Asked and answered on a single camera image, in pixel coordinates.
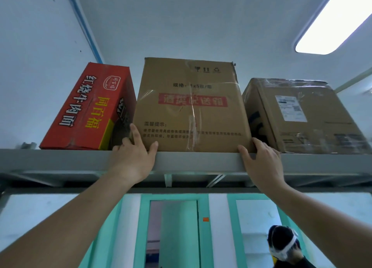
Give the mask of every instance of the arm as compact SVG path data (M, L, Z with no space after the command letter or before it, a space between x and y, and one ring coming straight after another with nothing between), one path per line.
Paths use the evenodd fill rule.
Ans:
M141 136L131 125L134 142L115 146L109 170L97 182L50 215L0 253L7 268L78 267L102 224L123 195L145 179L155 162L158 144L147 153Z
M284 181L280 153L253 138L256 159L238 146L249 177L338 268L370 267L372 228L292 189Z

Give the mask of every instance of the forearm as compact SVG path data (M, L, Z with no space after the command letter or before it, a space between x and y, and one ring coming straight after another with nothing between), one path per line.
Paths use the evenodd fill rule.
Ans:
M55 268L78 267L105 219L131 186L114 174L105 174L1 252L0 266L49 268L53 263Z
M372 229L342 212L288 187L266 193L337 268L372 262Z

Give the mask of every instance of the green window frame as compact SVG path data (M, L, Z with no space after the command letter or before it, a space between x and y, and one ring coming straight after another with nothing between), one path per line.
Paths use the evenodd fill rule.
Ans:
M243 236L240 229L241 227L236 200L269 200L269 198L264 194L227 194L227 202L229 204L230 210L231 228L233 230L232 235L234 238L237 266L238 268L247 268ZM298 232L298 240L300 241L302 252L304 256L309 259L301 230L298 228L295 222L293 222L293 220L289 218L279 207L277 207L277 209L282 225L291 227L296 232Z
M85 253L85 256L81 261L79 268L111 267L122 200L123 199L118 202L118 204L106 218L95 240L92 242L88 251Z
M142 194L141 205L139 208L138 229L133 268L145 267L147 229L148 221L150 218L150 203L151 201L160 200L196 200L198 202L201 267L214 268L208 194ZM208 222L203 221L203 218L205 217L209 218Z

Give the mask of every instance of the box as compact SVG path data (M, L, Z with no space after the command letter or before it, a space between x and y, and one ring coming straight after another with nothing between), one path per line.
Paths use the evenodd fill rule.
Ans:
M107 150L114 125L128 129L135 105L129 67L88 63L40 148Z
M133 122L160 151L253 148L232 63L146 58Z
M252 78L243 99L252 136L282 153L371 153L324 81Z

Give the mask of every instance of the black hair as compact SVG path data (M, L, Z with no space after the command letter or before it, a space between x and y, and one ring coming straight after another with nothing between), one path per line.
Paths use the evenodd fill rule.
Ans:
M270 247L273 247L281 251L283 248L285 248L289 244L292 238L293 238L293 232L291 228L280 226L280 225L274 225L274 226L271 226L269 229L269 235L267 237L267 242L269 243ZM301 249L300 242L298 241L298 239L296 240L293 247L295 245L297 245L298 248Z

